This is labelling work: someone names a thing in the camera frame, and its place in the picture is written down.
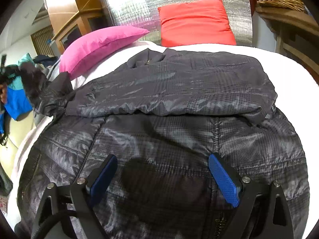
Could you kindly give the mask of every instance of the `red pillow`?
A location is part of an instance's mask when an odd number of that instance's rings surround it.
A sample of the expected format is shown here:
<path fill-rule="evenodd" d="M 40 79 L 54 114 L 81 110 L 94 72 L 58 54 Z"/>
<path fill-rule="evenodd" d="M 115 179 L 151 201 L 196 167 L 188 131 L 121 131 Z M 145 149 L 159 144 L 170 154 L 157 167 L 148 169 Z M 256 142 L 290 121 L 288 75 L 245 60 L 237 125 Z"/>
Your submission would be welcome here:
<path fill-rule="evenodd" d="M 162 46 L 217 43 L 236 45 L 223 0 L 199 0 L 158 8 Z"/>

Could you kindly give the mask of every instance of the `jacket sleeve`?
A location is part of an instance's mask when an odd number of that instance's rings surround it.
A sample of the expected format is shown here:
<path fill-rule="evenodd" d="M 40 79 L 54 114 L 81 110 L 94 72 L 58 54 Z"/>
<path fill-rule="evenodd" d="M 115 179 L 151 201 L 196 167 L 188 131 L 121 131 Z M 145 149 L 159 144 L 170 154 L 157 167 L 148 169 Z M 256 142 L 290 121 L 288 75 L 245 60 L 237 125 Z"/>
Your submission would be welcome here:
<path fill-rule="evenodd" d="M 26 96 L 38 114 L 49 117 L 61 114 L 74 97 L 68 72 L 62 72 L 49 81 L 41 70 L 26 62 L 20 67 L 20 76 Z"/>

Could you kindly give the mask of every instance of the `metal screw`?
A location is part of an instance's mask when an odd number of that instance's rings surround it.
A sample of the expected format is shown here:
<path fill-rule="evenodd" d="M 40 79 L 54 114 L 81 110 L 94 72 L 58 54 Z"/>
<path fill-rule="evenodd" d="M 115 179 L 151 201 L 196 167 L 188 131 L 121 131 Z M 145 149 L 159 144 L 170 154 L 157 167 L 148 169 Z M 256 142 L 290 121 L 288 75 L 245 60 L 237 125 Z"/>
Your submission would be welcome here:
<path fill-rule="evenodd" d="M 244 176 L 243 178 L 241 178 L 241 180 L 242 180 L 244 183 L 250 183 L 250 178 L 247 177 L 247 176 Z"/>
<path fill-rule="evenodd" d="M 52 189 L 54 187 L 54 183 L 53 182 L 50 182 L 48 185 L 47 185 L 47 188 L 48 189 Z"/>
<path fill-rule="evenodd" d="M 276 187 L 280 187 L 280 182 L 279 182 L 279 181 L 274 180 L 273 183 L 274 183 L 274 185 L 275 185 Z"/>
<path fill-rule="evenodd" d="M 86 179 L 85 178 L 78 178 L 77 179 L 77 184 L 84 184 L 84 183 L 86 183 Z"/>

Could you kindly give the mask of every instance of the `pink pillow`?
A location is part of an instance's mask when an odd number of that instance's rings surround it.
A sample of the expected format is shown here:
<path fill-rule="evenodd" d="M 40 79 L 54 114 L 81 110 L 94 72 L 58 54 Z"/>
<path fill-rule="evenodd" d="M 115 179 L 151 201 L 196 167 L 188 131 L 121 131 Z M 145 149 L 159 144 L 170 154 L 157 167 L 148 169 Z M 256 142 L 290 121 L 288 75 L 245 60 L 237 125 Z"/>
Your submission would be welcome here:
<path fill-rule="evenodd" d="M 133 26 L 114 26 L 90 32 L 68 46 L 61 57 L 60 72 L 69 72 L 73 80 L 114 51 L 147 33 L 146 29 Z"/>

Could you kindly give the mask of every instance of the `human hand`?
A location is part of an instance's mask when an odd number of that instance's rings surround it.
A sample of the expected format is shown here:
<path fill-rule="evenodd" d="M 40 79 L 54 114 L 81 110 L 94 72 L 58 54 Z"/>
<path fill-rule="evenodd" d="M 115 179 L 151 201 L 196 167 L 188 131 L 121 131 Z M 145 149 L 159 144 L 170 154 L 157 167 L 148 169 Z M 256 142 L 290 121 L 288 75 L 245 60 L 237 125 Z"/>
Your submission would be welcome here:
<path fill-rule="evenodd" d="M 7 84 L 6 83 L 0 84 L 0 99 L 4 104 L 7 103 Z"/>

